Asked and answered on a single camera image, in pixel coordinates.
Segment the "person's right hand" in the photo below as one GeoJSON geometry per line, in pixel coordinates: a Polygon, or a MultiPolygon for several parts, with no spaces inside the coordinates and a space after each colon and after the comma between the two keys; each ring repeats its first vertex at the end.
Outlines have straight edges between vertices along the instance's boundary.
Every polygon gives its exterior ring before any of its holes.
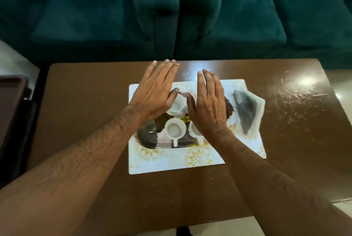
{"type": "Polygon", "coordinates": [[[234,134],[227,127],[225,94],[215,75],[216,96],[207,96],[203,70],[197,72],[197,120],[192,121],[209,144],[229,140],[234,134]]]}

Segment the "person's left hand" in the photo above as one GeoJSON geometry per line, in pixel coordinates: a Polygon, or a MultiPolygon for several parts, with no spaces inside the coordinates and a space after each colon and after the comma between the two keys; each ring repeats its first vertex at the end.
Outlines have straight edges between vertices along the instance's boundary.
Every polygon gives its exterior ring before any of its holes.
{"type": "MultiPolygon", "coordinates": [[[[176,63],[176,74],[178,69],[179,64],[176,63]]],[[[140,86],[139,83],[126,110],[131,117],[138,118],[138,120],[143,122],[157,118],[167,112],[164,111],[164,103],[171,90],[172,89],[157,89],[157,85],[140,86]]]]}

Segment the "person's right forearm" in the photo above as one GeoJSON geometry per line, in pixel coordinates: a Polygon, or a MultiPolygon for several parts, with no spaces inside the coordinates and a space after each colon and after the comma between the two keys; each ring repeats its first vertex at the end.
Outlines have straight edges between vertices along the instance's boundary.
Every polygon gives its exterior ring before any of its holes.
{"type": "Polygon", "coordinates": [[[352,219],[249,149],[228,128],[199,129],[266,236],[352,236],[352,219]]]}

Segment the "person's left forearm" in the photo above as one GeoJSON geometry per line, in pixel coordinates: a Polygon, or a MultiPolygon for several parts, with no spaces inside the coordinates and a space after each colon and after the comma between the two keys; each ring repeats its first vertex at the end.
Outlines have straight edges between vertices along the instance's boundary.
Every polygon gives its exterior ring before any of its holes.
{"type": "Polygon", "coordinates": [[[129,139],[150,117],[145,105],[128,105],[0,189],[0,236],[73,235],[129,139]]]}

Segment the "white cup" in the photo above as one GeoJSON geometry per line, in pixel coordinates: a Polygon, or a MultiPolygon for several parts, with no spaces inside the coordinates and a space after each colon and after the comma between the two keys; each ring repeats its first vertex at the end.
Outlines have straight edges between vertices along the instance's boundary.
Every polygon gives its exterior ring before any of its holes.
{"type": "Polygon", "coordinates": [[[178,140],[185,136],[187,126],[180,118],[171,118],[165,123],[165,135],[172,141],[173,147],[178,147],[178,140]]]}
{"type": "Polygon", "coordinates": [[[204,145],[205,138],[203,135],[198,131],[195,124],[191,121],[188,127],[189,135],[197,140],[198,146],[204,145]]]}
{"type": "Polygon", "coordinates": [[[171,108],[166,113],[174,118],[185,117],[188,113],[187,98],[182,93],[179,93],[171,108]]]}

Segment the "dark grey folded item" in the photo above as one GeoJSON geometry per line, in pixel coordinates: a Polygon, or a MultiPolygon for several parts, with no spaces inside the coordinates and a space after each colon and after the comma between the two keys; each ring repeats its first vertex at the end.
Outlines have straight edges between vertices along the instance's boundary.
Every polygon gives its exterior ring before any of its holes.
{"type": "Polygon", "coordinates": [[[243,133],[247,135],[256,116],[256,102],[243,91],[235,90],[233,96],[243,133]]]}

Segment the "dark patterned tray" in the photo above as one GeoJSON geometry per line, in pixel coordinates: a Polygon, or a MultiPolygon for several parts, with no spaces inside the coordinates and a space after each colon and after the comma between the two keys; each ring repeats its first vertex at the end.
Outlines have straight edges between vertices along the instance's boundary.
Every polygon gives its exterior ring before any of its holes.
{"type": "MultiPolygon", "coordinates": [[[[174,149],[172,141],[165,135],[165,123],[174,118],[173,116],[163,113],[159,117],[149,121],[141,127],[135,134],[138,143],[147,149],[174,149]]],[[[178,140],[177,148],[196,147],[197,140],[189,135],[188,127],[190,123],[185,123],[187,131],[185,136],[178,140]]]]}

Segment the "white plastic bag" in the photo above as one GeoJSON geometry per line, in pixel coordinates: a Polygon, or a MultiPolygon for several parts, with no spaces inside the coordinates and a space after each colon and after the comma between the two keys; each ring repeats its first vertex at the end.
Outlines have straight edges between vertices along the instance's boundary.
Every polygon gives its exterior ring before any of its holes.
{"type": "Polygon", "coordinates": [[[243,90],[256,102],[256,116],[254,118],[253,125],[246,136],[254,137],[259,133],[261,120],[264,114],[265,100],[256,96],[255,94],[249,92],[248,90],[243,90]]]}

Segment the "white floral placemat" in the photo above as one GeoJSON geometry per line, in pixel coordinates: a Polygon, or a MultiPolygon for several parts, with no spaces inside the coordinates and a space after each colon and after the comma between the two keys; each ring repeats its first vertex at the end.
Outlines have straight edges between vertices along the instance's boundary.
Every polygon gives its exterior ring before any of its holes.
{"type": "MultiPolygon", "coordinates": [[[[227,127],[249,149],[260,157],[266,158],[260,132],[254,137],[244,135],[237,113],[233,92],[248,90],[245,81],[243,79],[228,79],[221,80],[221,84],[226,97],[227,127]]],[[[193,95],[197,94],[197,81],[174,82],[172,89],[175,87],[178,87],[180,93],[185,97],[188,92],[193,95]]],[[[209,143],[186,148],[147,149],[138,143],[135,134],[129,140],[129,174],[224,164],[221,156],[209,143]]]]}

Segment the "teal velvet sofa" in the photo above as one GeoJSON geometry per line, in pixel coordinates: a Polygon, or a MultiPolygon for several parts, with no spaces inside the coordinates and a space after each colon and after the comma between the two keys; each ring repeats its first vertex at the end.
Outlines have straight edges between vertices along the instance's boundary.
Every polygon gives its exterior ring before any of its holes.
{"type": "Polygon", "coordinates": [[[180,60],[318,59],[352,69],[352,0],[179,0],[180,60]]]}
{"type": "Polygon", "coordinates": [[[179,0],[0,0],[0,39],[34,65],[172,59],[179,0]]]}

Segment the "dark brown side furniture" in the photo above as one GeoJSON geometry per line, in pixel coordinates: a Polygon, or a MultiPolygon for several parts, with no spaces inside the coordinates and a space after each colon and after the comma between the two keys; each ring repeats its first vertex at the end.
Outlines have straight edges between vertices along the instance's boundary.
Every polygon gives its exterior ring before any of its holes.
{"type": "Polygon", "coordinates": [[[0,189],[21,176],[36,113],[28,78],[0,76],[0,189]]]}

